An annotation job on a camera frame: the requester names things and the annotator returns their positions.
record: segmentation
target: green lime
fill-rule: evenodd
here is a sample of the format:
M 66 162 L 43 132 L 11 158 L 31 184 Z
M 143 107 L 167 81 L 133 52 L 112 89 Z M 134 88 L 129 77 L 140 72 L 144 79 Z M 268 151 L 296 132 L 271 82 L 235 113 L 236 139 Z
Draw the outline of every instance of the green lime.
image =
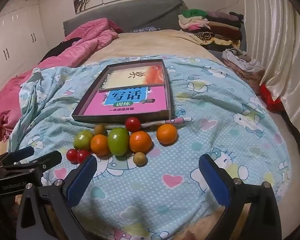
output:
M 73 147 L 77 150 L 90 151 L 90 142 L 94 134 L 90 130 L 82 130 L 74 137 Z
M 112 129 L 108 135 L 108 146 L 110 152 L 115 156 L 124 155 L 129 148 L 129 132 L 127 129 L 117 127 Z

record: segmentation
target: white curtain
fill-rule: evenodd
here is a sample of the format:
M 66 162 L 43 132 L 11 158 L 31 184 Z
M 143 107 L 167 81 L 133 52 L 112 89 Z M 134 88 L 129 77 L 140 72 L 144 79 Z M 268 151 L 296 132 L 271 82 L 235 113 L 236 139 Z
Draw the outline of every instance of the white curtain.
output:
M 288 0 L 245 0 L 247 53 L 266 68 L 261 83 L 281 98 L 300 131 L 300 16 Z

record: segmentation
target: tomato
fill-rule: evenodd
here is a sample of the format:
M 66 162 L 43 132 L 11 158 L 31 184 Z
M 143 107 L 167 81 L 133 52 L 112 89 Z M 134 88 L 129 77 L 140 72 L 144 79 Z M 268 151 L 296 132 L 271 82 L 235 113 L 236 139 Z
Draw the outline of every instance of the tomato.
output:
M 141 122 L 136 117 L 129 117 L 124 124 L 130 132 L 137 132 L 141 128 Z
M 77 161 L 78 163 L 83 163 L 83 161 L 85 160 L 85 158 L 87 156 L 91 155 L 90 152 L 88 152 L 87 150 L 80 150 L 78 152 L 78 155 L 77 155 Z
M 76 149 L 70 149 L 67 151 L 66 157 L 72 164 L 78 164 L 77 155 L 78 151 Z

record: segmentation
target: light blue bedsheet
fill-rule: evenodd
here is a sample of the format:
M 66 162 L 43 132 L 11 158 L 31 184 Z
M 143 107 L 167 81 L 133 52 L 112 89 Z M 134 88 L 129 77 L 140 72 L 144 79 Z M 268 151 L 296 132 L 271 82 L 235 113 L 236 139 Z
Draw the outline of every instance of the light blue bedsheet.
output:
M 34 69 L 20 91 L 23 116 L 9 150 L 34 146 L 27 161 L 60 151 L 61 164 L 42 182 L 63 179 L 76 168 L 65 156 L 75 134 L 94 127 L 74 121 L 71 114 L 98 74 L 109 64 L 158 58 L 169 72 L 174 116 L 193 121 L 178 127 L 172 146 L 163 147 L 149 132 L 154 148 L 142 168 L 130 155 L 97 158 L 98 170 L 74 213 L 87 230 L 111 240 L 160 240 L 211 214 L 218 205 L 198 169 L 205 153 L 233 178 L 257 185 L 268 181 L 277 200 L 289 184 L 287 148 L 266 109 L 231 70 L 202 58 L 114 58 L 78 68 Z

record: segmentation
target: pink book cover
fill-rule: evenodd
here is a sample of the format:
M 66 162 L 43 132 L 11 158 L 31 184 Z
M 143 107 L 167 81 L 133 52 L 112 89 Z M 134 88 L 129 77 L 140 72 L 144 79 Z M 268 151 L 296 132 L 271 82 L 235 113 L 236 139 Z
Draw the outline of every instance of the pink book cover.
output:
M 134 87 L 98 91 L 83 115 L 141 114 L 166 109 L 164 86 Z

